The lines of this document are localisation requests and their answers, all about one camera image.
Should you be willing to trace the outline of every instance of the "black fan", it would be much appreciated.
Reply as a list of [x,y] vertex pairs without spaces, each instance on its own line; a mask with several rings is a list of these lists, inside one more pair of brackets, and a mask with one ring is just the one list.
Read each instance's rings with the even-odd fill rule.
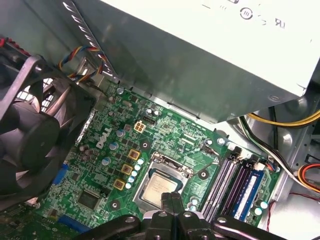
[[[48,78],[53,81],[44,86]],[[33,97],[17,99],[27,86]],[[27,58],[10,44],[0,48],[0,211],[48,189],[94,102],[41,56]]]

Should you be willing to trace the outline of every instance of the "chip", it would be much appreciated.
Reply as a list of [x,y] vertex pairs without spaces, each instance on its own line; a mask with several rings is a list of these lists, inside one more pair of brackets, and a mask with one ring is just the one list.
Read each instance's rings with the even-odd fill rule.
[[162,193],[171,193],[176,190],[178,183],[155,172],[148,181],[142,199],[161,209]]
[[128,154],[128,158],[131,158],[133,160],[137,160],[140,156],[140,152],[134,150],[134,149],[130,149],[129,154]]
[[136,103],[138,98],[136,96],[131,96],[131,99],[130,99],[132,102]]
[[127,145],[129,146],[129,147],[132,147],[132,145],[134,144],[134,142],[133,141],[128,141],[128,143],[127,143]]
[[123,129],[124,129],[126,132],[130,132],[130,131],[131,131],[131,125],[125,124]]
[[133,170],[132,166],[129,166],[127,164],[123,164],[121,168],[121,172],[126,175],[130,175],[132,170]]
[[125,182],[122,181],[121,179],[117,178],[113,183],[113,187],[122,191],[125,187]]
[[98,205],[99,197],[96,195],[93,195],[92,193],[84,190],[82,191],[79,199],[78,204],[81,204],[82,206],[85,206],[88,209],[94,210],[96,206]]
[[74,181],[77,181],[77,180],[78,180],[78,177],[79,177],[79,174],[75,172],[75,173],[72,175],[71,179],[74,180]]

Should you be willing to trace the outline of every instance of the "screw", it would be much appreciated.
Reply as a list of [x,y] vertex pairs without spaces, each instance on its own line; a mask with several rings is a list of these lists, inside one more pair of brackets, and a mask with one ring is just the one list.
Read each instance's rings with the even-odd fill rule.
[[116,93],[119,94],[119,95],[123,94],[124,91],[125,91],[125,90],[124,90],[122,87],[118,87],[118,88],[116,89]]
[[165,211],[159,213],[159,217],[166,217],[166,216],[167,216],[167,214]]
[[217,140],[216,140],[216,142],[219,144],[219,145],[223,145],[223,144],[225,144],[225,140],[222,138],[222,137],[219,137]]
[[192,216],[191,212],[186,211],[183,216],[185,216],[186,218],[190,218]]
[[227,219],[225,219],[224,217],[219,217],[218,219],[218,222],[221,223],[221,224],[224,224],[227,222]]
[[134,221],[135,221],[135,218],[132,216],[127,217],[125,220],[126,223],[133,223]]

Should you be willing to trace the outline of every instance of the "yellow wire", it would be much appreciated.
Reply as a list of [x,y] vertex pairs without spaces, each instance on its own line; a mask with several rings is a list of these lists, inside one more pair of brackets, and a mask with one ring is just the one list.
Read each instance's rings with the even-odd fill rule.
[[310,123],[318,120],[320,118],[320,110],[316,111],[314,114],[312,114],[302,120],[294,121],[294,122],[271,121],[271,120],[264,119],[260,116],[254,115],[252,113],[249,113],[248,116],[252,119],[255,119],[259,122],[266,123],[266,124],[272,124],[272,125],[276,125],[276,126],[280,126],[280,127],[299,127],[299,126],[310,124]]
[[315,192],[317,192],[317,193],[320,193],[320,191],[319,191],[318,189],[316,189],[316,188],[314,188],[314,187],[312,187],[312,186],[310,186],[310,185],[307,185],[307,184],[305,184],[305,183],[303,182],[303,180],[302,180],[301,177],[300,177],[300,171],[301,171],[302,168],[303,168],[303,166],[299,168],[298,174],[297,174],[299,181],[300,181],[304,186],[306,186],[308,189],[313,190],[313,191],[315,191]]

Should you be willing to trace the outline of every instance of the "integrated circuit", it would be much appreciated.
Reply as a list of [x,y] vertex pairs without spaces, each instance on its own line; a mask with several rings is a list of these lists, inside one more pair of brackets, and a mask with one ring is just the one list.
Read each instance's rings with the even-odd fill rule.
[[78,204],[88,209],[94,210],[98,205],[99,200],[100,198],[98,196],[94,195],[91,192],[83,190],[78,198]]

